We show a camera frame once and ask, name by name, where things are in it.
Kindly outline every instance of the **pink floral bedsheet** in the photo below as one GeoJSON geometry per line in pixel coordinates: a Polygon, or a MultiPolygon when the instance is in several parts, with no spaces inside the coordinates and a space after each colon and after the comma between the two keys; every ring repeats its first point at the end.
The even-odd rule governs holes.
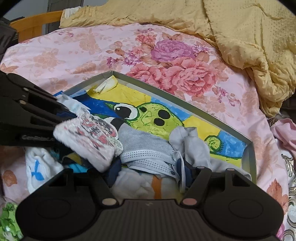
{"type": "MultiPolygon", "coordinates": [[[[151,24],[66,28],[9,48],[0,68],[50,93],[108,70],[172,93],[254,142],[258,185],[285,213],[288,210],[285,162],[259,109],[254,83],[245,71],[227,66],[215,48],[197,37],[151,24]]],[[[17,179],[10,186],[4,183],[5,190],[20,185],[17,179]]]]}

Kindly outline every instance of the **dotted yellow fabric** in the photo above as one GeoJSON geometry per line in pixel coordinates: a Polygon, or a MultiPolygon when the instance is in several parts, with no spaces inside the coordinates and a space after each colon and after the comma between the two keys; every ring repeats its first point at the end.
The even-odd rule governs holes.
{"type": "Polygon", "coordinates": [[[83,7],[61,28],[154,23],[200,35],[230,65],[247,69],[267,116],[296,87],[296,18],[278,0],[109,0],[83,7]]]}

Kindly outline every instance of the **pink cloth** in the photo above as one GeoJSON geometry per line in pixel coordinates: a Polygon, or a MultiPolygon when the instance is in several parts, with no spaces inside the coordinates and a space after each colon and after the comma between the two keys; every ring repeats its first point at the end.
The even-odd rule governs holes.
{"type": "Polygon", "coordinates": [[[285,162],[259,109],[255,84],[200,38],[152,24],[66,28],[12,46],[0,68],[50,93],[115,70],[186,100],[253,141],[257,184],[287,212],[285,162]]]}
{"type": "Polygon", "coordinates": [[[283,143],[296,159],[296,124],[289,118],[278,120],[271,128],[274,137],[283,143]]]}

